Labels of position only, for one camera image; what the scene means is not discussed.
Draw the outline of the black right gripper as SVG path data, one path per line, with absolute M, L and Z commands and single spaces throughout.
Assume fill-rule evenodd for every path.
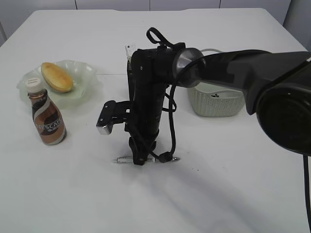
M 129 147 L 132 151 L 133 163 L 135 165 L 142 166 L 145 164 L 150 151 L 153 151 L 156 148 L 157 136 L 158 134 L 154 134 L 150 139 L 145 140 L 145 144 L 149 146 L 149 149 L 146 149 L 137 135 L 130 134 Z

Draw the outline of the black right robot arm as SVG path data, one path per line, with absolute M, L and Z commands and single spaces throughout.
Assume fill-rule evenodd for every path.
M 311 54 L 241 50 L 204 56 L 190 48 L 137 50 L 127 63 L 133 162 L 143 165 L 155 148 L 167 87 L 210 83 L 243 93 L 266 135 L 286 150 L 311 154 Z

